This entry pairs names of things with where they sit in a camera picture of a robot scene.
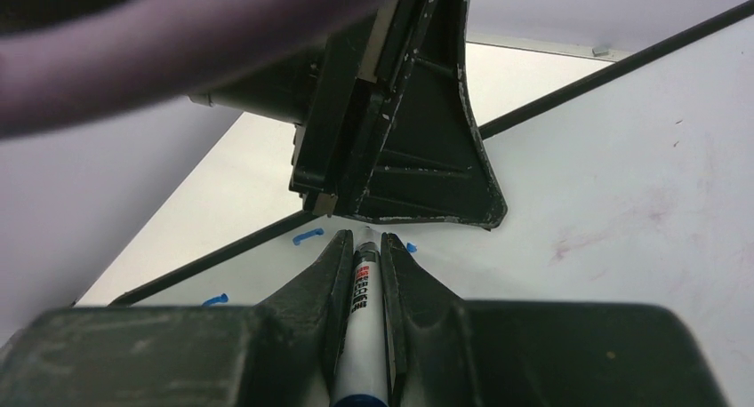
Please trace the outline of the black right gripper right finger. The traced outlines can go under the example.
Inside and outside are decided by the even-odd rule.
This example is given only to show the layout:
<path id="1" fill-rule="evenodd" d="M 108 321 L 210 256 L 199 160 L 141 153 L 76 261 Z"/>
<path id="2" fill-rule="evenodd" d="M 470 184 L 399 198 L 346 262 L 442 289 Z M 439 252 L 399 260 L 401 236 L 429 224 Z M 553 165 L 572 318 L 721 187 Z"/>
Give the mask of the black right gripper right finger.
<path id="1" fill-rule="evenodd" d="M 394 406 L 724 406 L 687 327 L 647 304 L 463 299 L 381 238 Z"/>

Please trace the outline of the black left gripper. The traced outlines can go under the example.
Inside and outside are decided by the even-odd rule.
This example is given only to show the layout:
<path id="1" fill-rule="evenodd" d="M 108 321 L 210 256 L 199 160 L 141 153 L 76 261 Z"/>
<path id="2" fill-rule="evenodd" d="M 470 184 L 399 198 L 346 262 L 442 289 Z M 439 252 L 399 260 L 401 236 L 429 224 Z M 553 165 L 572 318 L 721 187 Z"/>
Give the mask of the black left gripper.
<path id="1" fill-rule="evenodd" d="M 389 217 L 388 195 L 407 183 L 388 176 L 387 148 L 411 127 L 419 65 L 439 0 L 395 0 L 326 43 L 276 60 L 229 83 L 190 94 L 207 107 L 301 125 L 290 188 L 317 216 Z"/>

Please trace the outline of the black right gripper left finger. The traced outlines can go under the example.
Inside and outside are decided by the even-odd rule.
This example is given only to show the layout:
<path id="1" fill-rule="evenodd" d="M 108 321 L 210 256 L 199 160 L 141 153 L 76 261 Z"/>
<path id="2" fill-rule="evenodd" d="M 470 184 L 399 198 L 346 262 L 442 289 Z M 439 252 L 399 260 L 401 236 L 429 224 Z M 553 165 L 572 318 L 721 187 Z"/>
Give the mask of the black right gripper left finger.
<path id="1" fill-rule="evenodd" d="M 252 307 L 76 307 L 40 315 L 1 362 L 4 406 L 300 406 L 331 379 L 351 231 Z"/>

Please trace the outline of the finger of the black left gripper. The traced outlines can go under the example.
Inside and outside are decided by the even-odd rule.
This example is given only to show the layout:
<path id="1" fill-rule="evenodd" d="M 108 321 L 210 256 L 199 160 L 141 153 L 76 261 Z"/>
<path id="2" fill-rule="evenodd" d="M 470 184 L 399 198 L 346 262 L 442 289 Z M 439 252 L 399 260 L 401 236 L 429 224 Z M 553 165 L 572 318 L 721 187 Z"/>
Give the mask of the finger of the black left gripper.
<path id="1" fill-rule="evenodd" d="M 397 1 L 338 180 L 338 216 L 501 224 L 508 208 L 469 99 L 469 1 Z"/>

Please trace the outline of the white board marker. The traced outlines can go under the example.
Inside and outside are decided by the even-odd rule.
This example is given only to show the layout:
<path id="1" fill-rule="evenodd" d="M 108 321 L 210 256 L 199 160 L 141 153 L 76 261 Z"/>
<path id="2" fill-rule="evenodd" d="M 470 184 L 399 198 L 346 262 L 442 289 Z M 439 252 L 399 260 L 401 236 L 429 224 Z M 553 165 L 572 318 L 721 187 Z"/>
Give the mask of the white board marker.
<path id="1" fill-rule="evenodd" d="M 387 406 L 389 373 L 381 275 L 381 233 L 357 233 L 348 320 L 336 365 L 332 406 Z"/>

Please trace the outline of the black-framed whiteboard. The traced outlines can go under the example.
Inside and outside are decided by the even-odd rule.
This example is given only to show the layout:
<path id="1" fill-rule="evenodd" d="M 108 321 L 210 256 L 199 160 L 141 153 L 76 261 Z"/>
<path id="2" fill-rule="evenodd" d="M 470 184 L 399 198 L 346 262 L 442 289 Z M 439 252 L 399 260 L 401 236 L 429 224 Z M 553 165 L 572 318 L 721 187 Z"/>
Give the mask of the black-framed whiteboard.
<path id="1" fill-rule="evenodd" d="M 753 4 L 483 132 L 507 214 L 393 225 L 463 298 L 652 304 L 753 403 Z"/>

